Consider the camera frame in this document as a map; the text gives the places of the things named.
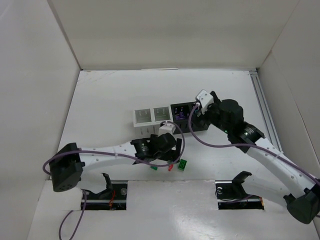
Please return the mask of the purple rectangular lego brick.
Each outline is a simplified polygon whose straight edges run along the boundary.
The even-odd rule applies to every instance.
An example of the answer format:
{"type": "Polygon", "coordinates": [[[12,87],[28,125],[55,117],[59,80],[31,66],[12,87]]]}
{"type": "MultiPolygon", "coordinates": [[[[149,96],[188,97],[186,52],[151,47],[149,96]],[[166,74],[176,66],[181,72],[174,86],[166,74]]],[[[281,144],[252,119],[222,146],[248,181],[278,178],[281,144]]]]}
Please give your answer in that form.
{"type": "Polygon", "coordinates": [[[182,120],[186,120],[187,116],[185,115],[185,113],[183,111],[180,111],[176,116],[175,119],[177,121],[182,121],[182,120]]]}

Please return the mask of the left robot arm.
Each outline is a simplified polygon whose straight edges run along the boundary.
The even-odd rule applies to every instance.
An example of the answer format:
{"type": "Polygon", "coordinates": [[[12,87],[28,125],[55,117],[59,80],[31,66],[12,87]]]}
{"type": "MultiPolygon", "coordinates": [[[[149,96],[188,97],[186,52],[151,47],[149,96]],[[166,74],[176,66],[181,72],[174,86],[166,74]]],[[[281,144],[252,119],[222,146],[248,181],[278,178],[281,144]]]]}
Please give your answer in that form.
{"type": "Polygon", "coordinates": [[[68,143],[43,165],[49,166],[53,191],[61,193],[73,189],[81,181],[84,171],[115,165],[144,164],[167,167],[180,161],[184,150],[183,138],[170,133],[102,148],[80,148],[75,142],[68,143]]]}

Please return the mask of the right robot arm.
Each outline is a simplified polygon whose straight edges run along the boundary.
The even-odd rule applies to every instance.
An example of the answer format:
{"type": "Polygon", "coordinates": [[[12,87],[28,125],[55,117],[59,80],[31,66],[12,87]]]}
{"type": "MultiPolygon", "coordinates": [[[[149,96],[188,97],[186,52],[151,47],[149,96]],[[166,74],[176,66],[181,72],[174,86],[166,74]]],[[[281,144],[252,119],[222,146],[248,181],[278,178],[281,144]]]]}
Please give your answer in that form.
{"type": "Polygon", "coordinates": [[[238,148],[262,164],[281,184],[272,185],[250,172],[242,171],[233,184],[241,195],[257,195],[287,209],[303,224],[310,224],[320,212],[320,180],[308,173],[265,137],[256,126],[244,120],[244,110],[234,99],[220,100],[214,91],[201,90],[195,98],[188,123],[213,125],[227,135],[228,144],[219,148],[238,148]]]}

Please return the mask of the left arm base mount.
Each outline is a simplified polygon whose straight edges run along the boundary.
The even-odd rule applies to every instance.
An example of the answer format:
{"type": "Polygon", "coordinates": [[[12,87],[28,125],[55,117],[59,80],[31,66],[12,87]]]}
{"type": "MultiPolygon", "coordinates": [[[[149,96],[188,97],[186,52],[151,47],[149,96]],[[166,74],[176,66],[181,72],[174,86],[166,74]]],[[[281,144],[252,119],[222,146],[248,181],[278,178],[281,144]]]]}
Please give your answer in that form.
{"type": "Polygon", "coordinates": [[[85,189],[80,209],[88,211],[125,211],[127,209],[128,181],[111,180],[107,173],[102,173],[105,188],[94,193],[85,189]]]}

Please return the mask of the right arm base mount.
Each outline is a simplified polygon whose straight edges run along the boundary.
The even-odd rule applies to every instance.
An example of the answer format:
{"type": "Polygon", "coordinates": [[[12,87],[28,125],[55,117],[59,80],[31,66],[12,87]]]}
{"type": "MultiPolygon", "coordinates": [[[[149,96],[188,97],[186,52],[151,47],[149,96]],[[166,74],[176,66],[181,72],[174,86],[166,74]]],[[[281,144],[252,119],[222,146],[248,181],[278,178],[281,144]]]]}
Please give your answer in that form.
{"type": "Polygon", "coordinates": [[[265,210],[262,198],[247,194],[243,188],[243,183],[250,176],[250,172],[242,171],[232,180],[215,181],[215,196],[219,210],[265,210]]]}

